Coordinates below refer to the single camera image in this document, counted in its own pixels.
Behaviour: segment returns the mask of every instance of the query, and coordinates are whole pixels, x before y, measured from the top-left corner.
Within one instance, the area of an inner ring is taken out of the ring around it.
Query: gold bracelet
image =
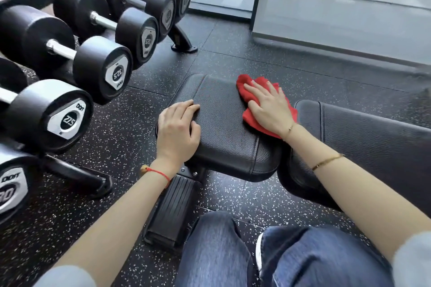
[[[296,123],[296,122],[294,122],[294,123],[292,124],[292,126],[289,128],[288,133],[287,133],[287,134],[286,134],[286,136],[284,137],[284,139],[285,139],[285,140],[288,138],[288,136],[290,135],[290,132],[291,132],[292,128],[293,128],[296,124],[297,124],[297,123]]]
[[[330,163],[332,160],[340,159],[340,158],[342,158],[343,156],[344,156],[344,154],[339,153],[336,157],[332,157],[332,158],[329,158],[329,159],[323,160],[322,162],[319,162],[317,165],[315,165],[315,166],[312,168],[312,170],[313,170],[313,171],[315,171],[317,168],[322,167],[323,165],[326,165],[326,164]]]

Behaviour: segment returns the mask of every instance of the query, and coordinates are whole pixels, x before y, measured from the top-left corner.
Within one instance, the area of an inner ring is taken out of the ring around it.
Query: dumbbell handle
[[[70,60],[74,60],[76,56],[76,50],[65,47],[54,39],[48,40],[48,42],[46,43],[46,48],[51,54],[58,54]]]
[[[5,88],[0,88],[0,101],[11,104],[18,94]]]
[[[147,3],[142,0],[123,0],[123,1],[142,11],[145,11],[145,7],[147,6]]]
[[[106,17],[100,16],[97,12],[92,11],[90,14],[91,22],[95,25],[100,25],[105,28],[109,28],[113,31],[117,29],[117,23],[107,19]]]

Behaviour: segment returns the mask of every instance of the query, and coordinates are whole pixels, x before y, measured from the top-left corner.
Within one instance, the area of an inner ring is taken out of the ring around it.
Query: jeans
[[[394,287],[391,266],[337,228],[270,227],[261,241],[262,286]],[[183,248],[176,287],[251,286],[253,259],[232,216],[202,215]]]

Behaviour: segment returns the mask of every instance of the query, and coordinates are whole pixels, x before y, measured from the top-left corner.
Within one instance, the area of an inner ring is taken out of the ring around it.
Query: brand logo
[[[15,178],[18,178],[19,174],[20,174],[20,172],[19,172],[19,173],[17,173],[17,174],[13,174],[13,175],[5,176],[5,177],[3,177],[3,178],[1,179],[1,182],[2,182],[2,183],[4,183],[5,181],[11,181],[11,180],[13,180],[13,179],[15,179]]]

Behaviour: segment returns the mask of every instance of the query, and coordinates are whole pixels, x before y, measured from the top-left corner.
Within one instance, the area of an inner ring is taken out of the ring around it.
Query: gray sleeve
[[[396,251],[392,263],[395,287],[431,286],[431,231],[412,236]]]
[[[93,278],[84,269],[62,265],[48,270],[33,287],[96,287]]]

